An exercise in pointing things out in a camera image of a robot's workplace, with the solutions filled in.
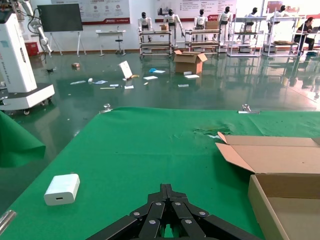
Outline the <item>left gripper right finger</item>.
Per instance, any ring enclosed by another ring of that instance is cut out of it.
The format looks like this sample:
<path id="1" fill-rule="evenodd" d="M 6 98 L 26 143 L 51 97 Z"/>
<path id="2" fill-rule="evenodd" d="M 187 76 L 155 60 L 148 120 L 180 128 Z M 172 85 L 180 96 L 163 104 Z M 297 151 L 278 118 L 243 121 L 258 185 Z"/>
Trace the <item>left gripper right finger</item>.
<path id="1" fill-rule="evenodd" d="M 185 193 L 166 185 L 166 220 L 175 237 L 193 240 L 258 240 L 259 237 L 191 204 Z"/>

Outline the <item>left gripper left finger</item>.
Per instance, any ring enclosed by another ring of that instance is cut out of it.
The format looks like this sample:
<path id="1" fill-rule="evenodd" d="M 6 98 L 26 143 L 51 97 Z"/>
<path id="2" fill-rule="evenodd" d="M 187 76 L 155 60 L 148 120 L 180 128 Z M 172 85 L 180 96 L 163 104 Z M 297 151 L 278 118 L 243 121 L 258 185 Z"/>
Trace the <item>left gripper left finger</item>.
<path id="1" fill-rule="evenodd" d="M 161 219 L 166 207 L 167 184 L 159 192 L 151 193 L 147 203 L 90 236 L 89 240 L 133 240 L 144 234 L 149 238 L 161 235 Z"/>

